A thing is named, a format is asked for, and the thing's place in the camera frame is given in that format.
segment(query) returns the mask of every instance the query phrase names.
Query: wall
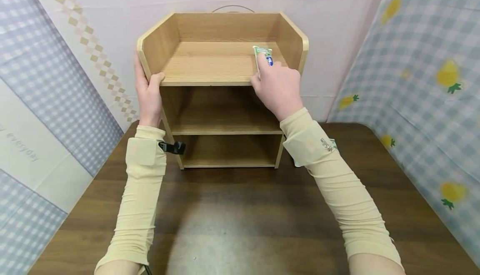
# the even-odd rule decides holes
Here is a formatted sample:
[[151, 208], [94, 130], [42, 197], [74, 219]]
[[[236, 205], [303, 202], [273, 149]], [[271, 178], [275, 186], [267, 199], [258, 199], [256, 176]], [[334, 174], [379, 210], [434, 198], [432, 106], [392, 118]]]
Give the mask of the wall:
[[380, 0], [40, 0], [123, 129], [137, 117], [132, 48], [175, 11], [283, 10], [310, 39], [301, 91], [325, 121]]
[[372, 128], [478, 266], [479, 3], [382, 0], [328, 117]]
[[1, 0], [0, 273], [26, 274], [123, 135], [38, 0]]

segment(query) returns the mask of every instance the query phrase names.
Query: green and white toothpaste tube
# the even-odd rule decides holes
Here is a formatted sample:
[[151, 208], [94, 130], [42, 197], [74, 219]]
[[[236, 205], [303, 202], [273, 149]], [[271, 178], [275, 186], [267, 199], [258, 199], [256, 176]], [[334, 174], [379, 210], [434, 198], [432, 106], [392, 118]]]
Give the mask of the green and white toothpaste tube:
[[272, 49], [271, 48], [260, 48], [256, 45], [253, 46], [253, 53], [255, 53], [255, 63], [257, 64], [257, 72], [258, 77], [260, 77], [260, 68], [258, 67], [258, 54], [263, 53], [265, 58], [268, 62], [269, 66], [273, 65], [273, 58], [272, 58]]

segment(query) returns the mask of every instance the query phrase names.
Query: wooden shelf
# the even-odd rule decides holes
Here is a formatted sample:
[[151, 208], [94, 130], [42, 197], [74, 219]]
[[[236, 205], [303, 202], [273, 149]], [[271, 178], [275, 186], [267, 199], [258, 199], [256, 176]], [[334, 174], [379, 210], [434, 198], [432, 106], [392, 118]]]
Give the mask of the wooden shelf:
[[165, 73], [165, 139], [187, 144], [181, 169], [278, 167], [284, 136], [250, 86], [254, 45], [302, 74], [308, 39], [284, 13], [171, 13], [138, 39], [147, 79]]
[[182, 41], [167, 62], [162, 86], [245, 86], [257, 72], [253, 46], [272, 49], [274, 61], [287, 65], [275, 42]]
[[185, 168], [275, 167], [281, 135], [174, 136], [187, 145]]
[[281, 134], [277, 118], [250, 86], [162, 86], [177, 104], [166, 112], [173, 135]]

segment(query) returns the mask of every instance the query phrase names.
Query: hand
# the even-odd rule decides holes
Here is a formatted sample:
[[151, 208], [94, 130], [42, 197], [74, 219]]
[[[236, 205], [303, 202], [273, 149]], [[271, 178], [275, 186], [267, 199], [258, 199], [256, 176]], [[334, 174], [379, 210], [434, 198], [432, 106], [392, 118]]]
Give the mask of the hand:
[[160, 83], [164, 78], [164, 73], [156, 73], [148, 83], [138, 53], [135, 52], [135, 89], [137, 89], [140, 104], [139, 125], [155, 128], [159, 126], [162, 112]]
[[281, 122], [303, 108], [300, 98], [300, 73], [275, 61], [270, 66], [265, 55], [258, 55], [258, 73], [250, 78], [258, 98]]

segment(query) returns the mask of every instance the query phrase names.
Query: shelf top tier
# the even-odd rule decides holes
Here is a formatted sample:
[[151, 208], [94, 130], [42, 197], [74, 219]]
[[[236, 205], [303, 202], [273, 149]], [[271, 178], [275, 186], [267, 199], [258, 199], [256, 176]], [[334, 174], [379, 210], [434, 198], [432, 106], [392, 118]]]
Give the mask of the shelf top tier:
[[283, 13], [173, 13], [139, 38], [149, 79], [162, 86], [244, 86], [256, 72], [253, 45], [302, 73], [308, 39]]

